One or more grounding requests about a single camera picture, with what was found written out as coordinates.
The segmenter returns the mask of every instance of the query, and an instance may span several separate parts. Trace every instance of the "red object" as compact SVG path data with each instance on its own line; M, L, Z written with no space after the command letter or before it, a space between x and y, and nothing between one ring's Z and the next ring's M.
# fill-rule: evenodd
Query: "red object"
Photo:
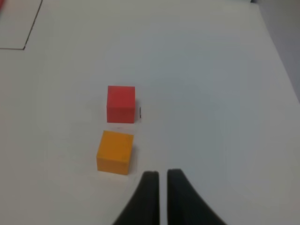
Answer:
M2 8L4 0L0 0L0 9Z
M135 122L135 87L108 86L107 122Z

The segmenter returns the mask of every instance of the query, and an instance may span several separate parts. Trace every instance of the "table surface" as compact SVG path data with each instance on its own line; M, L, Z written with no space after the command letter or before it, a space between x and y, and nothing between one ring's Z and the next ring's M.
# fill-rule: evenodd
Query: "table surface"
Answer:
M44 0L0 51L0 221L110 225L144 171L181 168L228 225L300 223L300 104L248 0ZM106 123L108 85L142 119ZM128 176L98 172L103 130L134 134Z

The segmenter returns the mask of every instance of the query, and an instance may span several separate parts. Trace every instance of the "cube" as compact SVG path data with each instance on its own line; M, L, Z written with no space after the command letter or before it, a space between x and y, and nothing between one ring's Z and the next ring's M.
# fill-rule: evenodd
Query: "cube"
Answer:
M127 175L133 135L104 131L97 153L97 169Z
M107 122L135 122L135 87L108 86Z

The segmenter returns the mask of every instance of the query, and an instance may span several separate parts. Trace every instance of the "black line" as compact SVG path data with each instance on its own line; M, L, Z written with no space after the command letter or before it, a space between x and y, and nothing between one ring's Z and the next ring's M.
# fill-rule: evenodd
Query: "black line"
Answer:
M44 1L44 0L41 0L41 3L39 4L38 10L37 10L37 14L36 14L36 16L34 17L34 20L33 20L31 29L30 29L30 31L29 31L29 34L28 34L28 36L27 36L27 39L26 39L26 42L25 42L24 47L23 47L23 48L0 48L0 50L21 50L21 51L24 51L24 50L25 50L26 45L27 45L27 42L28 42L29 37L30 37L30 35L31 35L31 32L32 32L32 30L33 30L33 26L34 26L34 24L36 23L36 20L37 20L37 17L38 17L38 13L39 13L39 11L40 11L40 9L41 9L41 7L42 7L43 1Z

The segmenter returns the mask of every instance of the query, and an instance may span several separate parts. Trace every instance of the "yellow cube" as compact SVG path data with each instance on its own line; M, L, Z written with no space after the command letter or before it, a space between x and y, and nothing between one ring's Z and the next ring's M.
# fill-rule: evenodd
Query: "yellow cube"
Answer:
M99 171L127 175L133 135L104 131L97 153Z

